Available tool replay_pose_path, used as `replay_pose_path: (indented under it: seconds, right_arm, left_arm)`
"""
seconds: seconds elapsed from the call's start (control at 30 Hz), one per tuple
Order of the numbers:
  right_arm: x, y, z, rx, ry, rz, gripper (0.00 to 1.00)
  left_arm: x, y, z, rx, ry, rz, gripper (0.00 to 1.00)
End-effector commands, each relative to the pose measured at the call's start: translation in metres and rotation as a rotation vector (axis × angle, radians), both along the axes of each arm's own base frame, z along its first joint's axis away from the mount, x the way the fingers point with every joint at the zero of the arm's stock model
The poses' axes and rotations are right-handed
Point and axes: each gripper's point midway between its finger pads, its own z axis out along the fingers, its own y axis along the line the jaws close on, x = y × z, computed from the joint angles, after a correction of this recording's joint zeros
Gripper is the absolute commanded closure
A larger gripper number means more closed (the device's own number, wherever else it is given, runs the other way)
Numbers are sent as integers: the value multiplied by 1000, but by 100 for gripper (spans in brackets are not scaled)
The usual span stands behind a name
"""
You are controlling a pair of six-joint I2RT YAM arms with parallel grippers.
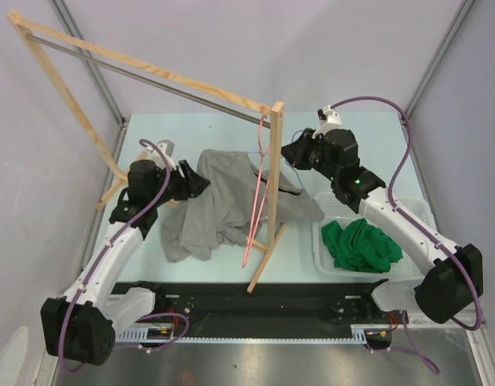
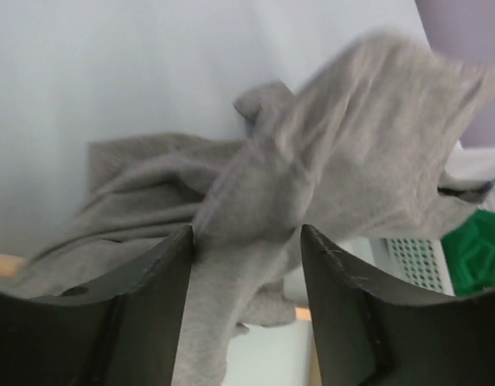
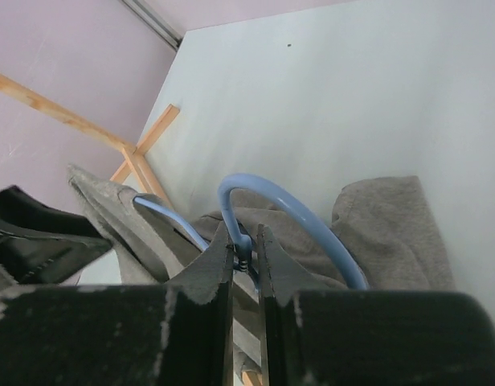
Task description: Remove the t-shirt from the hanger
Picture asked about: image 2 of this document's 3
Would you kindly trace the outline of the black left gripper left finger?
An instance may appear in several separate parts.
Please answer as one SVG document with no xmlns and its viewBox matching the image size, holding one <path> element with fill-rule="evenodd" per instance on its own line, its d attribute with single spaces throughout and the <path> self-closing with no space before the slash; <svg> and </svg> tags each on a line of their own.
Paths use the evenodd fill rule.
<svg viewBox="0 0 495 386">
<path fill-rule="evenodd" d="M 59 296 L 0 291 L 0 385 L 168 385 L 194 235 L 190 226 Z"/>
</svg>

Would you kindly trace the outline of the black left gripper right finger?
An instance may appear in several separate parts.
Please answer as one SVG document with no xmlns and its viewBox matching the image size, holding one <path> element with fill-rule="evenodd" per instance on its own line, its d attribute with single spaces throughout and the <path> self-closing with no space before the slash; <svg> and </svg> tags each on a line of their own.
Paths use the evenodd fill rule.
<svg viewBox="0 0 495 386">
<path fill-rule="evenodd" d="M 495 289 L 420 288 L 310 225 L 301 256 L 323 384 L 495 386 Z"/>
</svg>

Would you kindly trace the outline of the green t shirt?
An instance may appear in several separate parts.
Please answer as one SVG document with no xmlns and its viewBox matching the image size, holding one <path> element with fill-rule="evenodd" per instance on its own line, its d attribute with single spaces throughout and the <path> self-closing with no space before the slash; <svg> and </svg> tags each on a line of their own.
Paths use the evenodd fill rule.
<svg viewBox="0 0 495 386">
<path fill-rule="evenodd" d="M 495 213 L 478 210 L 441 240 L 452 287 L 469 296 L 495 287 Z"/>
</svg>

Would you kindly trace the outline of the grey adidas t shirt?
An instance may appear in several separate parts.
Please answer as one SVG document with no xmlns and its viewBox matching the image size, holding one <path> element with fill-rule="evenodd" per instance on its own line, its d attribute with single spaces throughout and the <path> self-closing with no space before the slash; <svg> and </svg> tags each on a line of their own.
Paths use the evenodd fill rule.
<svg viewBox="0 0 495 386">
<path fill-rule="evenodd" d="M 495 68 L 450 60 L 408 37 L 357 39 L 298 93 L 283 83 L 244 93 L 249 138 L 184 133 L 88 147 L 89 201 L 18 275 L 26 298 L 63 291 L 151 249 L 184 224 L 197 258 L 173 382 L 219 385 L 230 340 L 250 325 L 294 322 L 284 277 L 301 263 L 298 231 L 335 240 L 438 239 L 475 204 L 447 160 L 495 96 Z"/>
</svg>

